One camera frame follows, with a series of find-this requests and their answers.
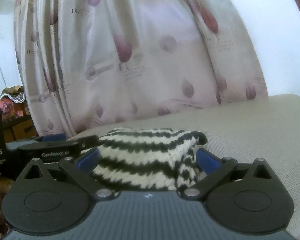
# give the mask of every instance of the striped knitted fabric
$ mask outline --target striped knitted fabric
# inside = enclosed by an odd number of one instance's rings
[[[92,177],[109,189],[183,190],[196,182],[197,131],[117,128],[100,137],[102,155]]]

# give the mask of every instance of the blue gripper pad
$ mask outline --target blue gripper pad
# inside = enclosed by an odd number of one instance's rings
[[[204,148],[199,148],[199,150],[197,150],[196,162],[199,168],[207,175],[219,169],[222,164],[222,160],[220,158],[216,157]]]
[[[65,141],[66,139],[67,139],[67,136],[64,133],[59,133],[59,134],[42,136],[41,141],[42,142],[54,142],[54,141]]]
[[[98,166],[100,159],[100,152],[94,147],[76,158],[73,164],[85,174],[90,174]]]

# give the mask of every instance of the black circular disc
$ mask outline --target black circular disc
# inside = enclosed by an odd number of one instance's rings
[[[294,205],[288,192],[271,180],[254,178],[215,188],[207,198],[210,215],[241,233],[262,234],[284,228]]]
[[[88,195],[74,185],[31,179],[8,192],[2,201],[2,213],[17,231],[48,235],[71,228],[89,206]]]

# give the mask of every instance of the beige cushion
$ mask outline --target beige cushion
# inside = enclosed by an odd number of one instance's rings
[[[213,154],[251,163],[265,158],[291,194],[295,211],[288,232],[300,239],[300,97],[281,95],[148,120],[98,127],[76,137],[106,134],[114,127],[198,130]]]

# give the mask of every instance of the curtain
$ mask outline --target curtain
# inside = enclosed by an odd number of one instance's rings
[[[15,45],[40,135],[267,96],[230,0],[17,0]]]

